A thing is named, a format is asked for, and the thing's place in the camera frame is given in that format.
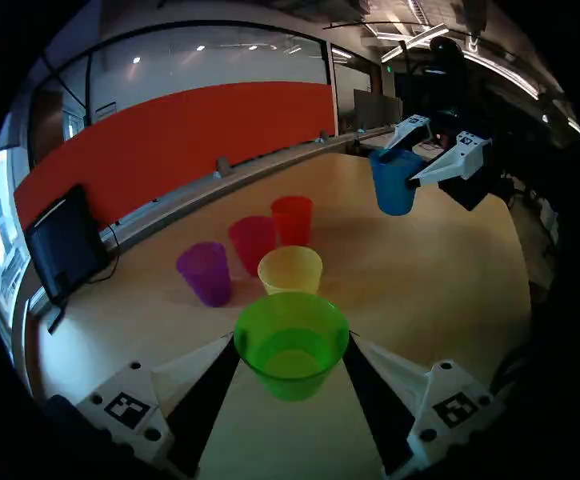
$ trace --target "wooden table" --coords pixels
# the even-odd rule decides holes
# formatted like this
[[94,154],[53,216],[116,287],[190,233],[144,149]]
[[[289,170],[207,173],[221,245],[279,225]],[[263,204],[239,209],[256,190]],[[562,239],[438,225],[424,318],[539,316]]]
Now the wooden table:
[[[362,337],[423,366],[452,358],[484,383],[525,338],[526,267],[502,200],[488,195],[468,212],[425,186],[407,216],[390,217],[377,207],[367,159],[325,154],[173,223],[126,252],[111,280],[81,288],[54,335],[38,329],[45,394],[79,402],[130,361],[156,366],[232,331],[242,308],[265,292],[241,266],[228,226],[269,214],[286,194],[313,199],[312,247],[324,264],[319,294]],[[204,307],[174,266],[203,240],[227,249],[234,295],[223,308]],[[224,447],[213,434],[208,448],[216,442]]]

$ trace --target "ceiling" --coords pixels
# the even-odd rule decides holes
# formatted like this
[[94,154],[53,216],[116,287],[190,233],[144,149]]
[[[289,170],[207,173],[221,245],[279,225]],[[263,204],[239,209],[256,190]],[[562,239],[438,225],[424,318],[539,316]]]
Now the ceiling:
[[562,88],[549,72],[529,38],[491,0],[252,0],[323,27],[356,29],[363,42],[387,53],[396,41],[377,40],[370,29],[354,23],[369,23],[374,31],[421,33],[423,25],[444,23],[452,37],[465,47],[471,32],[478,38],[478,54],[520,74],[537,90],[563,100]]

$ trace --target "glass wall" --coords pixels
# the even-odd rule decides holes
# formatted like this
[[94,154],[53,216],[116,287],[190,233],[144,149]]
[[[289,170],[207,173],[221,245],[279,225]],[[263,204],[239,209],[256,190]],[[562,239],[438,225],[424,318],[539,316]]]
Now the glass wall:
[[321,43],[237,26],[184,27],[122,40],[93,56],[92,122],[163,95],[240,82],[327,83]]
[[0,314],[11,322],[14,293],[29,254],[18,228],[9,170],[10,151],[0,150]]
[[371,92],[374,90],[371,77],[374,65],[364,58],[336,46],[332,46],[332,62],[334,63],[334,81],[336,83],[338,132],[344,134],[357,129],[354,115],[354,91]]

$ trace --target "wall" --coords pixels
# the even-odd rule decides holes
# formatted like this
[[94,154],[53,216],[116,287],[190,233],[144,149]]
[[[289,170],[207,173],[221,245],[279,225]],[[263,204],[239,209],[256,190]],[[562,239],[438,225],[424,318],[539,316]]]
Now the wall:
[[14,192],[18,217],[25,229],[80,183],[104,227],[212,174],[221,157],[235,165],[313,141],[323,130],[334,133],[331,88],[324,84],[246,82],[156,98],[111,115],[50,153]]

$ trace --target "cable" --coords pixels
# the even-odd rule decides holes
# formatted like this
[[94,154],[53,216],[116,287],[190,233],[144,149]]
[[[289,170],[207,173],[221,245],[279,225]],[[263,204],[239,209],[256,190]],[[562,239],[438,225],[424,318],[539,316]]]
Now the cable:
[[114,275],[116,267],[118,266],[118,258],[121,256],[121,247],[118,244],[118,238],[116,238],[116,232],[112,228],[112,225],[108,225],[107,228],[109,228],[112,231],[112,235],[114,236],[114,240],[116,241],[116,262],[114,262],[114,266],[112,267],[112,271],[110,272],[109,275],[103,278],[95,278],[94,280],[89,280],[88,283],[99,283],[104,282],[105,280],[109,280],[110,278],[112,278],[112,275]]

